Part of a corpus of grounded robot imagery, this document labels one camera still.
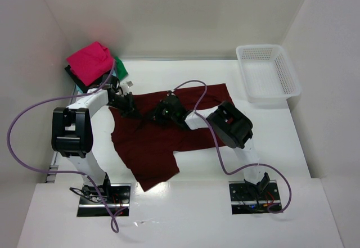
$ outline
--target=white floor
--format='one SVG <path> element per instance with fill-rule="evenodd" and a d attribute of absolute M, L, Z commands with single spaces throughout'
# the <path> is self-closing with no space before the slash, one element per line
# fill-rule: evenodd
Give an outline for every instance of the white floor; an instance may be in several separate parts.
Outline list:
<path fill-rule="evenodd" d="M 126 62 L 134 94 L 172 89 L 200 79 L 226 83 L 235 105 L 254 124 L 255 146 L 263 163 L 289 178 L 292 203 L 283 214 L 232 215 L 228 180 L 215 149 L 178 152 L 180 173 L 143 192 L 114 150 L 114 122 L 102 108 L 92 119 L 93 152 L 113 183 L 132 183 L 129 217 L 120 217 L 120 233 L 109 217 L 77 218 L 78 196 L 69 187 L 82 179 L 58 175 L 55 184 L 38 184 L 26 218 L 22 247 L 334 247 L 340 237 L 319 179 L 311 179 L 287 103 L 255 106 L 246 101 L 237 61 Z M 242 165 L 233 152 L 221 149 L 228 170 Z M 66 159 L 59 169 L 73 169 Z M 278 180 L 283 204 L 289 193 Z"/>
<path fill-rule="evenodd" d="M 308 177 L 304 154 L 296 133 L 293 119 L 286 101 L 271 106 L 255 106 L 247 102 L 245 88 L 237 61 L 129 61 L 125 67 L 129 72 L 126 80 L 134 86 L 133 94 L 143 94 L 173 89 L 190 80 L 200 79 L 206 84 L 226 83 L 236 107 L 246 114 L 254 124 L 255 148 L 262 163 L 275 166 L 290 177 Z M 191 83 L 187 87 L 199 85 Z M 136 181 L 114 150 L 111 132 L 114 119 L 107 107 L 103 107 L 92 118 L 94 134 L 93 152 L 99 165 L 109 174 L 113 183 Z M 228 147 L 221 148 L 224 163 L 228 170 L 242 165 Z M 219 166 L 217 154 L 213 148 L 190 152 L 176 152 L 175 158 L 180 173 L 171 181 L 204 180 L 241 180 L 239 172 L 227 176 Z M 59 159 L 59 170 L 74 169 L 66 159 Z M 269 172 L 271 178 L 278 175 Z M 58 175 L 56 183 L 80 181 L 80 176 Z"/>

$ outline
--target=white wall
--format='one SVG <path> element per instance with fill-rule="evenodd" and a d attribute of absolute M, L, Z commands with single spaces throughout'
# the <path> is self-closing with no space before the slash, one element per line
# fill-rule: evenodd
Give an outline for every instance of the white wall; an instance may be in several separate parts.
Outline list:
<path fill-rule="evenodd" d="M 70 47 L 44 0 L 0 0 L 0 14 L 0 246 L 12 248 L 20 237 L 35 184 L 44 176 L 14 161 L 6 147 L 7 128 L 22 109 L 70 94 L 73 84 L 63 71 Z M 13 146 L 26 163 L 48 168 L 53 154 L 52 110 L 59 105 L 44 105 L 15 126 Z"/>
<path fill-rule="evenodd" d="M 234 57 L 281 43 L 303 0 L 46 0 L 78 50 L 94 40 L 122 57 Z"/>
<path fill-rule="evenodd" d="M 303 93 L 289 102 L 345 247 L 360 243 L 360 0 L 305 0 L 284 41 Z"/>

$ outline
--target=dark red cloth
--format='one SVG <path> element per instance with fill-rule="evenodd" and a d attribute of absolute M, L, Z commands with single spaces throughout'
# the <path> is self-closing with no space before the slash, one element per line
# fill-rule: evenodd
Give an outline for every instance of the dark red cloth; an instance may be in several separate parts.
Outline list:
<path fill-rule="evenodd" d="M 204 87 L 176 90 L 186 109 L 193 109 Z M 145 116 L 153 110 L 166 92 L 134 95 L 140 113 Z M 209 109 L 222 101 L 232 102 L 225 84 L 210 85 L 198 109 Z M 117 109 L 110 108 L 115 120 L 111 134 L 115 150 L 124 164 L 132 171 L 144 191 L 165 182 L 179 173 L 174 151 L 192 151 L 214 147 L 213 137 L 207 128 L 182 130 L 171 121 L 161 126 L 150 120 L 122 118 Z"/>

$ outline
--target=red fabric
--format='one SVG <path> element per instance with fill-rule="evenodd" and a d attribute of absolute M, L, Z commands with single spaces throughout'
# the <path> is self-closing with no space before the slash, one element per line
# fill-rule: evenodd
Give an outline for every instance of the red fabric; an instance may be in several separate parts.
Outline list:
<path fill-rule="evenodd" d="M 204 87 L 184 88 L 178 89 L 176 95 L 185 108 L 192 109 L 203 91 Z M 135 95 L 134 101 L 145 116 L 166 94 L 155 92 Z M 217 106 L 224 100 L 232 102 L 226 85 L 210 85 L 198 109 Z M 215 146 L 207 128 L 182 130 L 172 122 L 161 126 L 150 120 L 122 118 L 117 109 L 109 109 L 115 120 L 114 132 L 111 134 L 115 150 L 144 191 L 179 172 L 173 151 L 201 150 Z"/>
<path fill-rule="evenodd" d="M 94 42 L 68 57 L 70 71 L 86 86 L 111 70 L 114 59 L 107 47 Z"/>

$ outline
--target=white plastic basket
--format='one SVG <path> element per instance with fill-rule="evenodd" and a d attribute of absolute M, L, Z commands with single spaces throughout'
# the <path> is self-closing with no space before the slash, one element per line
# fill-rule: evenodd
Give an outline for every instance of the white plastic basket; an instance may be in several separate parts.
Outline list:
<path fill-rule="evenodd" d="M 250 102 L 271 102 L 300 95 L 302 90 L 293 64 L 281 46 L 239 46 L 236 55 Z"/>

